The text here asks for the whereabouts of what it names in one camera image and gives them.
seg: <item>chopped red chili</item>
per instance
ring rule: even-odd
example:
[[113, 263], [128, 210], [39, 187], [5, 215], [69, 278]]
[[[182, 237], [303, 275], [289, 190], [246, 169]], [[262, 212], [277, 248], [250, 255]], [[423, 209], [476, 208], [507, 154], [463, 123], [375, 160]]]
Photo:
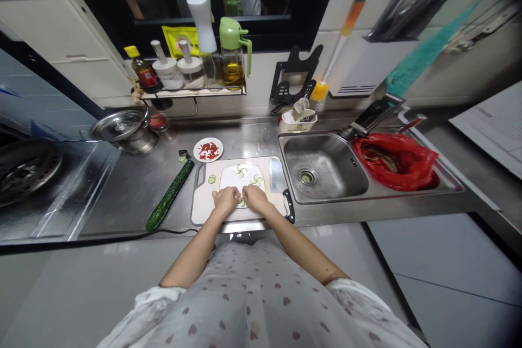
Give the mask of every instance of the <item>chopped red chili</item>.
[[205, 143], [199, 146], [200, 151], [200, 159], [214, 159], [219, 156], [218, 154], [218, 146], [216, 146], [213, 142]]

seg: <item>teal cloth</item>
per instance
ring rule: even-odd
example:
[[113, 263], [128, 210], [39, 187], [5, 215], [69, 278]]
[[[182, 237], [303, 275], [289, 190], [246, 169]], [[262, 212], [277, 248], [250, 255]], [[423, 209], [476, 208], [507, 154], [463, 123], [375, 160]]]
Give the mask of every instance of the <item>teal cloth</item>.
[[446, 43], [475, 9], [467, 8], [427, 41], [421, 43], [386, 78], [386, 92], [402, 97], [418, 77], [435, 61]]

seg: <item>steel pot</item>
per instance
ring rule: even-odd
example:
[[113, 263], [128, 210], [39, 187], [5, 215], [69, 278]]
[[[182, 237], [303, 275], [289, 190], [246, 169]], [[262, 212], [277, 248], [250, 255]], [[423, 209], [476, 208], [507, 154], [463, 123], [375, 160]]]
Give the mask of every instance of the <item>steel pot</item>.
[[142, 155], [153, 149], [158, 135], [148, 127], [148, 110], [119, 111], [99, 120], [89, 131], [94, 140], [104, 140], [131, 155]]

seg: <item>sink basin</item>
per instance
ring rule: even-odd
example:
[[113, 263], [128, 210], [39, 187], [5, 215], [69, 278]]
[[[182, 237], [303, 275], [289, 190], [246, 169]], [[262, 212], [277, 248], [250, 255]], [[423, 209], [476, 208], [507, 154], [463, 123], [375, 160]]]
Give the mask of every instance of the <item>sink basin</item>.
[[435, 163], [432, 182], [428, 186], [414, 192], [402, 192], [375, 180], [360, 163], [351, 143], [337, 134], [280, 134], [278, 139], [295, 201], [299, 204], [464, 191], [463, 185], [440, 159]]
[[348, 143], [336, 135], [290, 139], [283, 155], [293, 186], [303, 195], [301, 201], [349, 197], [368, 190], [366, 173]]

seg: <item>yellow packet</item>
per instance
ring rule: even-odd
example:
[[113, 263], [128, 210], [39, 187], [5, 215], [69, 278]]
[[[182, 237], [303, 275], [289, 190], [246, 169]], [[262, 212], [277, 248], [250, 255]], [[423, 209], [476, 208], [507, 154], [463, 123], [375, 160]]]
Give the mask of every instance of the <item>yellow packet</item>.
[[200, 47], [197, 40], [197, 29], [195, 27], [169, 27], [162, 26], [165, 41], [169, 46], [170, 57], [181, 58], [183, 52], [178, 46], [178, 40], [184, 39], [189, 43], [190, 54], [194, 57], [199, 57]]

